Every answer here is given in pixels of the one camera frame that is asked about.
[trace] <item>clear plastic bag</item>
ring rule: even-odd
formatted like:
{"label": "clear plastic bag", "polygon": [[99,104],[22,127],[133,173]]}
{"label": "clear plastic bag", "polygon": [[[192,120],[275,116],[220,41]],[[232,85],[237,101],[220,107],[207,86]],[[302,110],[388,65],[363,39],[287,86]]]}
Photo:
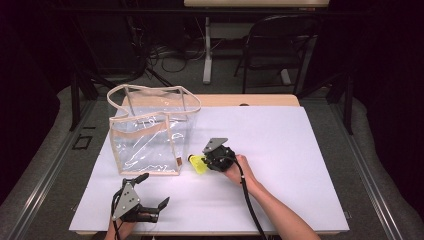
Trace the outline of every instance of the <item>clear plastic bag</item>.
{"label": "clear plastic bag", "polygon": [[200,100],[183,87],[120,85],[107,94],[120,174],[178,175]]}

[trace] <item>white table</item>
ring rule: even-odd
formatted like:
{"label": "white table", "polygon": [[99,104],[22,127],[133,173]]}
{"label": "white table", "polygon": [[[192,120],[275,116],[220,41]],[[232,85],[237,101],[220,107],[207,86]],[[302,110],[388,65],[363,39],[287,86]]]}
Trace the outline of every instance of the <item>white table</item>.
{"label": "white table", "polygon": [[[257,7],[257,8],[325,8],[328,6],[329,0],[184,0],[186,7]],[[221,28],[221,33],[215,37],[234,36],[242,37],[247,35],[251,24],[218,24]],[[211,54],[211,23],[209,17],[206,17],[205,23],[205,68],[203,72],[203,83],[211,83],[212,73],[212,54]]]}
{"label": "white table", "polygon": [[[318,233],[348,231],[343,210],[321,152],[302,107],[225,107],[231,102],[255,104],[255,95],[212,95],[197,115],[187,154],[201,154],[211,137],[227,137],[225,146],[245,154],[257,178],[278,199],[298,213]],[[269,95],[284,104],[283,95]],[[258,99],[266,100],[266,95]],[[80,234],[105,231],[113,194],[122,179],[109,139],[94,166],[87,189],[70,225]],[[168,206],[159,222],[139,223],[135,231],[149,235],[253,235],[256,226],[247,209],[243,191],[221,173],[198,175],[186,161],[179,176],[150,176],[135,186],[141,204],[156,207],[166,197]],[[257,202],[253,208],[266,234],[274,227]]]}

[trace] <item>dark gray floor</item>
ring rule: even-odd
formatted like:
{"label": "dark gray floor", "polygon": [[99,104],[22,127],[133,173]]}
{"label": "dark gray floor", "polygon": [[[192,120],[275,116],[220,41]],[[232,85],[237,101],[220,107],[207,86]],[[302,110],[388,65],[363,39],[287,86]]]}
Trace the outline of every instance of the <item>dark gray floor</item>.
{"label": "dark gray floor", "polygon": [[[202,84],[203,63],[203,60],[189,61],[183,71],[179,73],[167,73],[163,71],[160,64],[156,65],[154,69],[174,85],[182,85],[195,94],[241,93],[241,74],[237,78],[232,77],[237,59],[225,54],[219,55],[218,52],[213,62],[212,83],[210,85]],[[165,62],[166,67],[175,67],[175,69],[182,66],[178,64],[181,64],[181,62],[172,59],[167,59]],[[276,77],[272,74],[269,76],[273,81],[276,80]],[[132,83],[145,86],[162,86],[157,80],[149,79],[147,75]],[[97,87],[104,96],[107,89],[102,86]],[[252,89],[250,91],[258,92],[260,90]],[[308,113],[342,207],[351,216],[348,219],[351,230],[334,236],[322,236],[322,238],[390,239],[390,236],[387,235],[387,229],[385,229],[377,214],[375,204],[358,173],[355,164],[357,156],[355,156],[346,138],[345,130],[339,124],[340,116],[337,114],[339,108],[338,106],[328,105],[323,100],[325,91],[323,89],[309,98],[301,100],[301,105],[305,107]],[[291,92],[291,89],[270,88],[265,89],[265,92],[287,93]],[[0,239],[7,239],[12,231],[19,232],[17,236],[24,239],[88,239],[88,237],[69,232],[68,227],[74,214],[73,209],[82,197],[92,167],[108,131],[107,102],[104,97],[100,97],[97,102],[86,104],[88,117],[83,121],[78,131],[71,136],[67,132],[71,119],[69,89],[61,92],[59,97],[62,105],[55,126],[20,182],[0,208],[0,220],[2,222]],[[403,239],[424,239],[424,227],[421,219],[403,200],[390,177],[379,164],[366,121],[366,109],[357,101],[354,102],[353,131],[353,139],[358,144],[372,171],[373,177],[386,200],[388,210],[393,216],[393,222],[397,224]],[[72,149],[72,145],[76,141],[75,135],[78,136],[78,134],[92,136],[88,149]],[[64,149],[62,143],[66,142],[67,139],[72,139],[72,142],[65,144],[70,147]],[[46,171],[57,158],[63,160],[63,165],[57,166],[57,170],[60,171],[57,171],[57,176],[52,179],[54,182],[51,188],[44,189],[46,196],[39,199],[42,204],[35,205],[32,212],[26,211],[24,215],[21,215],[26,206],[32,206],[28,205],[27,200],[32,196],[33,190],[39,187],[39,181],[43,179]],[[25,219],[25,217],[28,217],[27,224],[22,226],[22,219]]]}

